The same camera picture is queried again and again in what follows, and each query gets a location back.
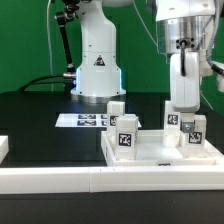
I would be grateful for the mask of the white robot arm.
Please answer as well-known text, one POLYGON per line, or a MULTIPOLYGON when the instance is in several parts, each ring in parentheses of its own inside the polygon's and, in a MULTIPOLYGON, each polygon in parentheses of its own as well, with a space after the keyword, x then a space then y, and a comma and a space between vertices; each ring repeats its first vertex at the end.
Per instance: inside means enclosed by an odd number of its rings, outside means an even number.
MULTIPOLYGON (((116 64, 116 28, 106 19, 105 7, 120 7, 133 0, 81 0, 78 18, 82 31, 82 63, 72 93, 92 102, 121 95, 116 64)), ((200 81, 224 69, 212 61, 212 48, 224 10, 224 0, 146 0, 155 13, 157 49, 170 62, 171 108, 181 114, 180 129, 196 129, 200 81)))

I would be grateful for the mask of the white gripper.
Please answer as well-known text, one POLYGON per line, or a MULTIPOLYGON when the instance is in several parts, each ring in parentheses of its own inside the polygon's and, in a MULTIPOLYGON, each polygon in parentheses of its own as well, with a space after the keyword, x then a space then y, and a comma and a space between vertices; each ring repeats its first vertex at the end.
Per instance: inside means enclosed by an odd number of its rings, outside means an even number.
POLYGON ((195 112, 200 107, 199 55, 185 52, 185 76, 181 74, 181 55, 173 54, 170 59, 170 98, 173 109, 181 113, 181 131, 195 130, 195 112))

